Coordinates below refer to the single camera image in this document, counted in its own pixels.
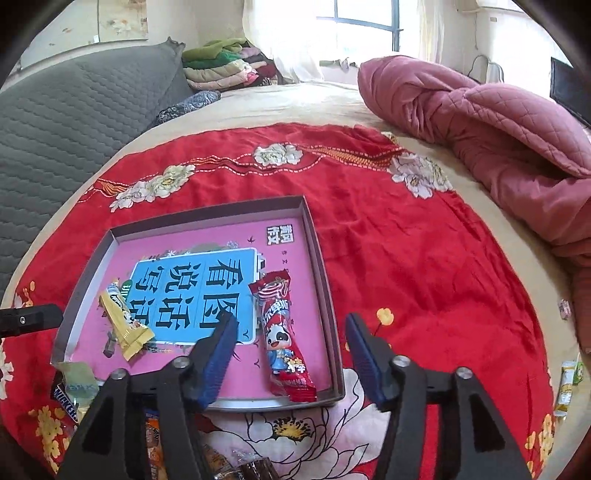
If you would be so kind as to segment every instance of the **beige bed sheet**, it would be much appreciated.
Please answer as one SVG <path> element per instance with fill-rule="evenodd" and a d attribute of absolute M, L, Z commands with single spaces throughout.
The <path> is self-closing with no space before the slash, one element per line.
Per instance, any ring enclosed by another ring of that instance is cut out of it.
<path fill-rule="evenodd" d="M 463 164 L 449 150 L 399 134 L 371 113 L 363 103 L 357 88 L 349 85 L 305 83 L 224 93 L 220 101 L 160 125 L 129 143 L 52 217 L 18 266 L 4 295 L 2 307 L 11 304 L 20 276 L 44 241 L 87 188 L 121 157 L 147 150 L 183 135 L 213 129 L 258 127 L 277 122 L 349 126 L 362 124 L 381 131 L 393 131 L 403 147 L 436 160 L 464 201 L 486 222 L 529 292 L 544 332 L 552 386 L 556 393 L 561 363 L 575 359 L 578 353 L 573 325 L 561 320 L 557 307 L 561 299 L 569 297 L 569 281 L 565 272 L 544 243 L 522 223 L 501 211 L 486 190 L 472 179 Z M 558 428 L 554 451 L 540 477 L 543 480 L 557 477 L 589 429 L 590 384 L 589 375 L 586 374 L 584 383 L 576 389 L 573 396 L 569 415 Z"/>

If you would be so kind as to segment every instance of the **window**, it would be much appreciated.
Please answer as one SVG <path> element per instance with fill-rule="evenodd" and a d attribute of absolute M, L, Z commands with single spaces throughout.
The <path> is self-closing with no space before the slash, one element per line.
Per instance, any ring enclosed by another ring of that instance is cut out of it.
<path fill-rule="evenodd" d="M 398 51 L 398 0 L 317 0 L 322 60 L 364 61 Z"/>

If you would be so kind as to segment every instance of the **pink quilt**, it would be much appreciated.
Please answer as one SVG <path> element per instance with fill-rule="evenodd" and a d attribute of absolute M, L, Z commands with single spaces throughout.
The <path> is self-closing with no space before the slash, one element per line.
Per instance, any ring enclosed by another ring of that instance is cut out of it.
<path fill-rule="evenodd" d="M 591 143 L 579 123 L 521 88 L 404 56 L 362 64 L 359 90 L 380 118 L 451 148 L 497 205 L 569 260 L 577 335 L 591 350 Z"/>

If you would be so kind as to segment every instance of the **gray quilted blanket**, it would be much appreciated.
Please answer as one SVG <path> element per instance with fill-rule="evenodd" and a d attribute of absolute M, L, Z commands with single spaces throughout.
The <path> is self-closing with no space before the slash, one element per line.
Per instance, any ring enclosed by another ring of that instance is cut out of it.
<path fill-rule="evenodd" d="M 183 44 L 92 53 L 0 93 L 0 297 L 60 206 L 159 111 L 191 95 Z"/>

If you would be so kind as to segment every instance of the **window frame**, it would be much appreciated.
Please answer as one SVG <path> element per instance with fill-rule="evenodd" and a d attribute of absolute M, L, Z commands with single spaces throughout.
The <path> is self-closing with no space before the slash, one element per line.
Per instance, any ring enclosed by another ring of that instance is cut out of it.
<path fill-rule="evenodd" d="M 317 20 L 332 20 L 335 23 L 348 23 L 350 25 L 360 25 L 361 27 L 379 28 L 392 32 L 392 51 L 400 49 L 400 0 L 390 0 L 392 2 L 392 25 L 383 25 L 379 23 L 366 22 L 365 20 L 356 20 L 354 18 L 339 17 L 338 0 L 334 0 L 332 17 L 316 17 Z"/>

